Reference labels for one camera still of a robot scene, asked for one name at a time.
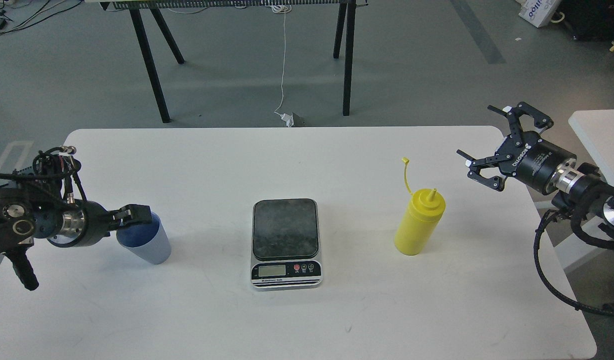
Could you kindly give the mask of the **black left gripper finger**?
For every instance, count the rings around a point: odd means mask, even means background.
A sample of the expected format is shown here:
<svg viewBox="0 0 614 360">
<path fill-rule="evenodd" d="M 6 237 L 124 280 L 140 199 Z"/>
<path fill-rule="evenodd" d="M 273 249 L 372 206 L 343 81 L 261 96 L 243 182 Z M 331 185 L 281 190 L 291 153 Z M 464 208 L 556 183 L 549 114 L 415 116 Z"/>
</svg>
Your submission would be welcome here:
<svg viewBox="0 0 614 360">
<path fill-rule="evenodd" d="M 129 203 L 118 210 L 112 211 L 112 230 L 119 230 L 153 221 L 149 205 Z"/>
</svg>

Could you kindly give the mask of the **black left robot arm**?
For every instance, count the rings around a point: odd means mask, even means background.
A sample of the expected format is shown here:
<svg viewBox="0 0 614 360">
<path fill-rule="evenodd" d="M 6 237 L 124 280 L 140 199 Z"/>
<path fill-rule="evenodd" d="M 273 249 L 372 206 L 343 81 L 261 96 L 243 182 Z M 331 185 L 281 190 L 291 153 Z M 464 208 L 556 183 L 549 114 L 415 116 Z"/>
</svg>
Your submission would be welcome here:
<svg viewBox="0 0 614 360">
<path fill-rule="evenodd" d="M 147 205 L 106 210 L 88 200 L 76 151 L 74 146 L 55 146 L 39 151 L 29 167 L 0 173 L 0 255 L 12 262 L 28 291 L 39 285 L 26 255 L 35 239 L 47 239 L 57 248 L 88 247 L 113 231 L 155 221 Z"/>
</svg>

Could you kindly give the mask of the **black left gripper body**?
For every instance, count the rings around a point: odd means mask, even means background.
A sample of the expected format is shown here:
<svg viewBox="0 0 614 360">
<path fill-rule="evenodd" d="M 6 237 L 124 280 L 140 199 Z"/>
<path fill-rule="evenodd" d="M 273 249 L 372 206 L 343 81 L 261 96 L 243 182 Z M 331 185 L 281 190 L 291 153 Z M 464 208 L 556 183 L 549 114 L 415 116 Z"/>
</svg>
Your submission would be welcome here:
<svg viewBox="0 0 614 360">
<path fill-rule="evenodd" d="M 77 208 L 62 213 L 62 247 L 92 246 L 120 226 L 120 210 L 107 210 L 91 200 L 77 200 Z"/>
</svg>

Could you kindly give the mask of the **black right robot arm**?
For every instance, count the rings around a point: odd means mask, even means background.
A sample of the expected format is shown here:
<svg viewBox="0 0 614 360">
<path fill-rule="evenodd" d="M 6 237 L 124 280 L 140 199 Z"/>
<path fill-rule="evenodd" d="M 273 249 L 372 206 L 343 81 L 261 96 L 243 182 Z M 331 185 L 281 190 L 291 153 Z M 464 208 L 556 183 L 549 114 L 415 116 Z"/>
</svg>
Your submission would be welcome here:
<svg viewBox="0 0 614 360">
<path fill-rule="evenodd" d="M 553 209 L 542 215 L 535 230 L 533 259 L 543 285 L 556 298 L 577 311 L 614 317 L 614 308 L 593 307 L 565 296 L 545 276 L 540 264 L 541 237 L 547 226 L 569 221 L 573 235 L 600 249 L 614 249 L 614 186 L 605 182 L 600 169 L 588 162 L 577 165 L 577 156 L 542 138 L 554 125 L 544 112 L 524 101 L 504 109 L 488 105 L 488 110 L 508 121 L 509 134 L 492 156 L 465 158 L 467 177 L 494 191 L 505 189 L 513 178 L 543 195 L 554 194 Z"/>
</svg>

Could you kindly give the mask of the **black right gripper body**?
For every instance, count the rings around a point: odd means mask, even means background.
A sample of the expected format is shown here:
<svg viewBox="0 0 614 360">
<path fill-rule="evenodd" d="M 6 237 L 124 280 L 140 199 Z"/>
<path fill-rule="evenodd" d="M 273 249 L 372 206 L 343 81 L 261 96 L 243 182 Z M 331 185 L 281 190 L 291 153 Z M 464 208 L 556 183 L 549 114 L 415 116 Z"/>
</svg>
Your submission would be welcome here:
<svg viewBox="0 0 614 360">
<path fill-rule="evenodd" d="M 498 168 L 502 174 L 512 176 L 526 186 L 543 195 L 556 191 L 553 175 L 562 164 L 575 164 L 577 156 L 560 146 L 540 137 L 535 131 L 522 133 L 521 146 L 510 136 L 497 149 L 497 155 L 503 158 Z"/>
</svg>

